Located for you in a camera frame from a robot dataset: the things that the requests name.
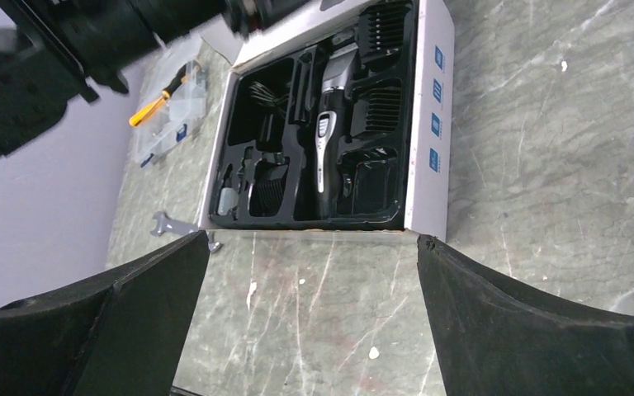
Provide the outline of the black comb guard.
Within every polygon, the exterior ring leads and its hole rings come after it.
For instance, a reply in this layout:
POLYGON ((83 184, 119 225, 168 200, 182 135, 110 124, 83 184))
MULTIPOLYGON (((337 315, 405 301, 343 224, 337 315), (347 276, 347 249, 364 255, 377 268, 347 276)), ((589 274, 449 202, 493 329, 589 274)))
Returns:
POLYGON ((397 79, 358 87, 354 92, 350 135, 365 139, 395 132, 400 121, 402 87, 397 79))
POLYGON ((362 64, 379 63, 399 55, 404 43, 409 1, 380 1, 359 17, 357 47, 362 64))
POLYGON ((270 217, 282 206, 289 165, 259 161, 249 199, 249 213, 254 217, 270 217))

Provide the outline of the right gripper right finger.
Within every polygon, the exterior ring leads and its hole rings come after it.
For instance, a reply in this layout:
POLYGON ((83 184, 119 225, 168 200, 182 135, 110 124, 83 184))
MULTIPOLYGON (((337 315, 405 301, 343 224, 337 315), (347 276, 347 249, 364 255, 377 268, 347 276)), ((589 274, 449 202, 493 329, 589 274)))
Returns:
POLYGON ((418 239, 449 395, 634 395, 634 316, 591 308, 418 239))

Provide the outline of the white hair clipper box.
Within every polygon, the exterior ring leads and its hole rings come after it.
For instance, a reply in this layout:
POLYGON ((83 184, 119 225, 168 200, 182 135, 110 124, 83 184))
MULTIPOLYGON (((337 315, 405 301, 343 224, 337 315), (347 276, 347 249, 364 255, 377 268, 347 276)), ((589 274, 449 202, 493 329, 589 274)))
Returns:
POLYGON ((444 239, 455 27, 443 1, 311 1, 239 46, 207 230, 444 239))

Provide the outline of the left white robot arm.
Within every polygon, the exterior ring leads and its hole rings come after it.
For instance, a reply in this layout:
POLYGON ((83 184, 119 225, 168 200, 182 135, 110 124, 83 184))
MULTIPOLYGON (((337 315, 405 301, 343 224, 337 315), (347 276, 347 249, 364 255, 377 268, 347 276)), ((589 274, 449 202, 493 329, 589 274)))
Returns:
POLYGON ((64 117, 68 103, 97 100, 96 86, 127 94, 123 70, 160 45, 221 18, 241 37, 265 31, 301 1, 1 1, 0 157, 64 117))

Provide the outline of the black silver hair clipper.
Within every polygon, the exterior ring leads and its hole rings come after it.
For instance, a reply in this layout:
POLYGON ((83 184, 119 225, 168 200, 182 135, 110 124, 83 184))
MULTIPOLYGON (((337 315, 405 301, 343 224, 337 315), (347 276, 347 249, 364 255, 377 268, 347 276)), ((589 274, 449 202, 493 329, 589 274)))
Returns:
POLYGON ((338 142, 350 127, 352 105, 346 88, 357 68, 357 44, 329 58, 324 69, 315 126, 315 186, 320 219, 331 216, 342 189, 338 170, 338 142))

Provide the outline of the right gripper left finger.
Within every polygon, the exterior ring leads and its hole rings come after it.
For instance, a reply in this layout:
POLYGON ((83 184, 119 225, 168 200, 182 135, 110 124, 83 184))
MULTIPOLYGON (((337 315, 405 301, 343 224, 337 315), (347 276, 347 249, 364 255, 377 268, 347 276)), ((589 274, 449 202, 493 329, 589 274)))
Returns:
POLYGON ((205 232, 0 308, 0 395, 181 395, 205 232))

